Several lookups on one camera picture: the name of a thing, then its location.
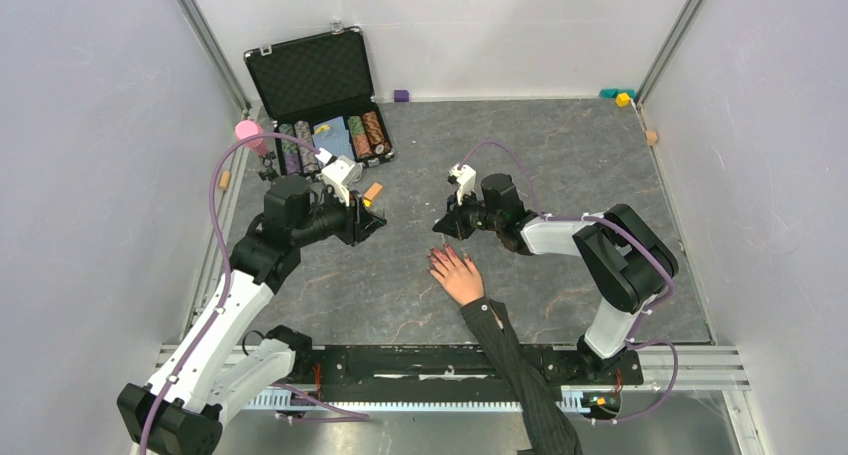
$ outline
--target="woman's hand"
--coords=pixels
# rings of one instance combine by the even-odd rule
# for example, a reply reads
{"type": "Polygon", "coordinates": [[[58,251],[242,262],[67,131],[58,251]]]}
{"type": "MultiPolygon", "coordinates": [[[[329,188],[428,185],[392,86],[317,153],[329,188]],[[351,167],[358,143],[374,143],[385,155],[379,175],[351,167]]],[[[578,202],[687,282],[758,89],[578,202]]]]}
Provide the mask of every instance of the woman's hand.
{"type": "Polygon", "coordinates": [[[468,255],[459,258],[450,245],[430,251],[430,273],[460,306],[483,298],[483,277],[468,255]]]}

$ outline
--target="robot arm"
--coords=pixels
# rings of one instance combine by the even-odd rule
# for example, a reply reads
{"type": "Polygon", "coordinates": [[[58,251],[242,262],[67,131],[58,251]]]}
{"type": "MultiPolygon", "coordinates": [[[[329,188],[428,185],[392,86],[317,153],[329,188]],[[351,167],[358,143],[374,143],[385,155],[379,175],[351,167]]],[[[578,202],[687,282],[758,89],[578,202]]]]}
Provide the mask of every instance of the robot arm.
{"type": "Polygon", "coordinates": [[[154,419],[149,448],[162,455],[210,454],[224,427],[250,400],[292,372],[311,369],[304,357],[296,358],[298,352],[311,350],[311,338],[280,326],[266,334],[257,350],[222,371],[250,322],[300,263],[302,247],[333,235],[355,246],[386,225],[385,219],[365,208],[358,193],[347,188],[361,167],[328,153],[319,159],[327,164],[321,193],[316,195],[302,177],[275,178],[265,194],[263,212],[233,249],[230,293],[221,293],[222,280],[172,358],[144,387],[127,384],[119,395],[118,408],[135,442],[153,400],[168,381],[172,387],[154,419]],[[229,300],[225,308],[216,308],[215,299],[222,296],[229,300]],[[214,312],[218,312],[215,323],[201,333],[214,312]],[[192,345],[179,376],[172,377],[175,364],[192,345]]]}
{"type": "MultiPolygon", "coordinates": [[[[512,252],[581,257],[603,299],[592,325],[578,342],[578,350],[585,354],[588,371],[600,372],[614,364],[642,307],[665,287],[662,277],[624,238],[603,225],[582,217],[542,217],[525,209],[509,175],[484,178],[482,200],[473,191],[475,178],[467,165],[451,169],[448,181],[458,188],[448,198],[447,213],[433,231],[465,239],[476,230],[489,230],[512,252]]],[[[619,204],[593,215],[626,230],[671,276],[677,273],[677,260],[632,208],[619,204]]]]}

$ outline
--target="black jacket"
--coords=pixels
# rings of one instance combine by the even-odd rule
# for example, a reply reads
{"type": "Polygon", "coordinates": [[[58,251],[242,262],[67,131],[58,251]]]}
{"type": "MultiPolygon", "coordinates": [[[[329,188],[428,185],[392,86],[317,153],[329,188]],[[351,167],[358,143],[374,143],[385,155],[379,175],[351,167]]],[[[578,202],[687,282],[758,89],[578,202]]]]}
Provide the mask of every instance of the black jacket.
{"type": "Polygon", "coordinates": [[[462,307],[460,313],[495,371],[509,384],[521,403],[524,427],[533,448],[519,453],[582,455],[574,425],[556,406],[542,374],[522,358],[506,306],[481,298],[462,307]],[[503,323],[503,329],[495,320],[493,311],[503,323]]]}

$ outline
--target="black foam lining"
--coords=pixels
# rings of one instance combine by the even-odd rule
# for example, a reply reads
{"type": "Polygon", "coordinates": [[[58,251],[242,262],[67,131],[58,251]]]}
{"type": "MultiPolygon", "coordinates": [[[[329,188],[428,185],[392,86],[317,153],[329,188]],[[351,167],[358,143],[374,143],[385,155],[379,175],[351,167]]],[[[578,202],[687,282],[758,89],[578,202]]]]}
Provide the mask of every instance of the black foam lining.
{"type": "Polygon", "coordinates": [[[359,28],[301,38],[245,53],[268,115],[296,120],[315,107],[370,100],[374,92],[359,28]]]}

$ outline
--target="orange block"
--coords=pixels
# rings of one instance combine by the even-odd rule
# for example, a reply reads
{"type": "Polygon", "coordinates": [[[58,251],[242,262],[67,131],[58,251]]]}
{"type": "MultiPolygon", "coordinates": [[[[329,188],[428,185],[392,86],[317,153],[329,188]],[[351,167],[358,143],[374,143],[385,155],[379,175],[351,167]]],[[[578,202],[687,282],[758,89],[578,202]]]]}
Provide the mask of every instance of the orange block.
{"type": "Polygon", "coordinates": [[[380,194],[381,190],[383,190],[383,186],[379,183],[371,185],[371,188],[369,188],[368,191],[365,192],[365,201],[368,202],[368,204],[370,205],[372,202],[374,202],[374,199],[377,198],[377,195],[380,194]]]}

